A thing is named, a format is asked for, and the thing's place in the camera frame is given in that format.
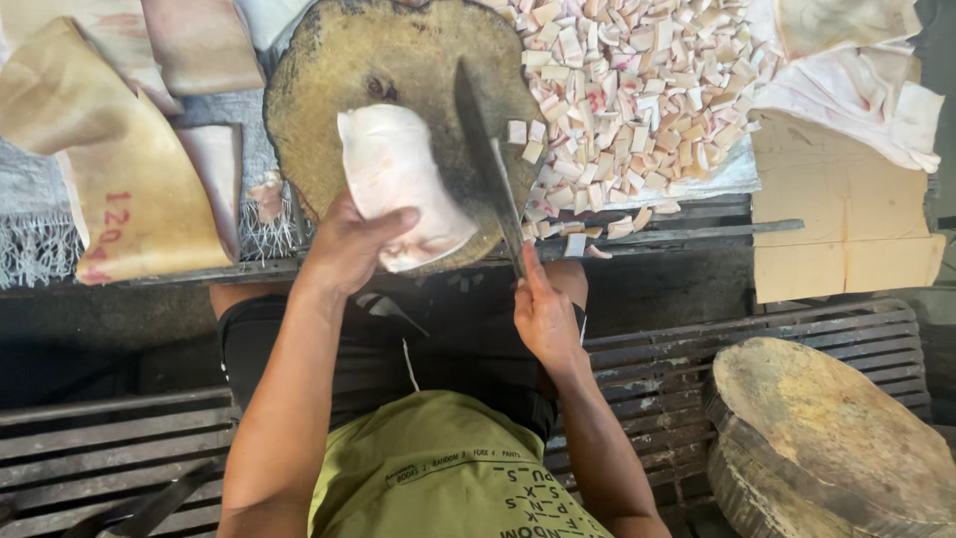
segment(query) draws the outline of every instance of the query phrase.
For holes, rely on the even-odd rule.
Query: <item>right hand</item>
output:
[[[530,242],[524,244],[521,255],[528,267],[528,278],[519,280],[514,292],[514,325],[521,341],[555,383],[583,372],[590,375],[591,363],[581,347],[571,299],[551,286]]]

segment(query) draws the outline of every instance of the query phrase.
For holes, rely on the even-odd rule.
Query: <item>forearm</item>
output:
[[[229,451],[224,523],[230,513],[268,506],[287,521],[297,520],[304,535],[325,456],[345,305],[343,295],[309,281],[300,278],[293,287],[269,363]]]
[[[657,527],[660,519],[641,461],[600,393],[587,353],[576,349],[575,354],[572,370],[553,379],[584,505],[612,532],[617,520],[627,518],[649,518],[654,520],[650,527]]]

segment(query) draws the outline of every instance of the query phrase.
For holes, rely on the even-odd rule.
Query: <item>fringe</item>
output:
[[[69,212],[0,215],[0,289],[68,278],[82,252]]]
[[[292,204],[283,197],[282,214],[259,222],[255,200],[242,200],[239,213],[240,259],[265,262],[286,258],[298,245]],[[69,212],[0,215],[0,289],[49,285],[72,279],[83,244]]]

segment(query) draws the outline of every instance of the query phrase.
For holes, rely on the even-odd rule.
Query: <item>hand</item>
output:
[[[567,295],[552,288],[530,242],[524,244],[521,255],[528,279],[519,280],[514,293],[514,325],[522,342],[556,384],[579,373],[590,375],[591,363],[581,347],[574,305]]]
[[[332,202],[319,225],[298,280],[320,291],[352,295],[372,278],[381,247],[414,228],[418,221],[415,208],[365,220],[346,189]]]

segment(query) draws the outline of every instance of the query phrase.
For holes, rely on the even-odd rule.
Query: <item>cleaver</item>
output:
[[[475,97],[463,57],[458,58],[458,66],[455,69],[455,110],[465,131],[465,143],[471,155],[471,163],[478,170],[486,201],[494,210],[495,218],[501,226],[501,233],[505,237],[505,244],[511,255],[511,264],[514,266],[514,274],[519,279],[524,279],[528,276],[528,270],[521,256],[521,246],[524,242],[521,234],[521,220],[514,207],[511,184],[508,182],[505,163],[501,160],[498,139],[489,138],[488,130],[485,129],[481,105]]]

